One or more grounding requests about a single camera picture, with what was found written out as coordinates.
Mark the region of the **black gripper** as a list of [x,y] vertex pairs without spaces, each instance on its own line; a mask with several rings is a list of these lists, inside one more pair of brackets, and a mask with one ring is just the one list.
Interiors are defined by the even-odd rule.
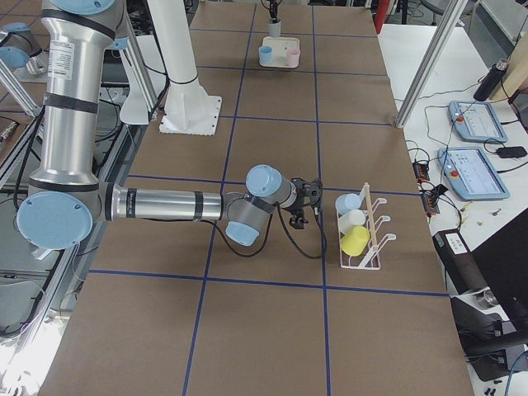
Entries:
[[274,12],[274,13],[271,13],[271,12],[269,13],[270,22],[278,22],[278,16],[277,16],[278,6],[279,6],[278,0],[269,0],[269,10],[271,12]]
[[311,181],[305,181],[302,178],[292,178],[290,181],[294,185],[296,192],[294,203],[288,207],[288,212],[291,213],[290,226],[298,229],[299,223],[301,223],[301,228],[304,229],[309,223],[304,215],[304,208],[310,206],[316,221],[319,221],[319,216],[322,211],[322,201],[320,207],[313,208],[310,205],[309,189]]

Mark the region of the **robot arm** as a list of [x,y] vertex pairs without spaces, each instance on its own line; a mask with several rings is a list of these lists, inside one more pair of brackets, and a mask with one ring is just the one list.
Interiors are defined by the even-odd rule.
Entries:
[[39,167],[16,213],[21,235],[38,248],[79,244],[100,221],[226,222],[225,242],[248,247],[266,236],[273,216],[284,229],[301,229],[304,211],[322,210],[320,180],[286,178],[268,165],[247,174],[245,193],[161,191],[102,182],[92,170],[104,53],[122,45],[130,53],[150,111],[158,106],[123,1],[45,1],[42,22],[50,35],[47,91]]

